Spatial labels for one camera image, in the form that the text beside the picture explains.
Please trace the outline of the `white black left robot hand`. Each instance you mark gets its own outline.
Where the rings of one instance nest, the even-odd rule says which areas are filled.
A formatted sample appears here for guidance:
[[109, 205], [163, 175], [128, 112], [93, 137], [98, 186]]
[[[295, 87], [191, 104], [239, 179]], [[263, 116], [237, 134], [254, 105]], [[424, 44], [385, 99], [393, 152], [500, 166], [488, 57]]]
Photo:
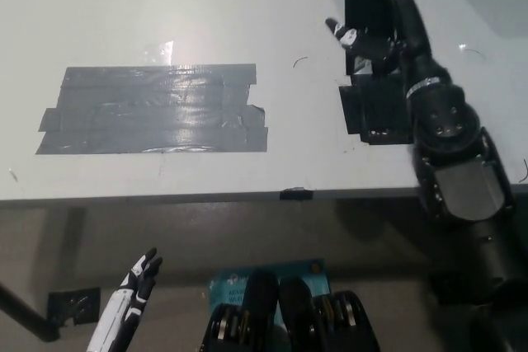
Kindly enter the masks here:
[[163, 262], [152, 248], [130, 268], [105, 306], [87, 351], [126, 351], [144, 314]]

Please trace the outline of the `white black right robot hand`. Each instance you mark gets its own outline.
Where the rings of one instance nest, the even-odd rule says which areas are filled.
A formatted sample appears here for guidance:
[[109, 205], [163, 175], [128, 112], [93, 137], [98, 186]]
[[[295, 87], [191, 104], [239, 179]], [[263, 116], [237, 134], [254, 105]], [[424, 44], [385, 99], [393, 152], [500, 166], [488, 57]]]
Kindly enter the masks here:
[[390, 0], [393, 10], [393, 39], [345, 26], [333, 18], [325, 25], [347, 54], [362, 63], [370, 62], [383, 74], [399, 69], [405, 96], [450, 79], [449, 73], [432, 57], [431, 45], [421, 13], [414, 0]]

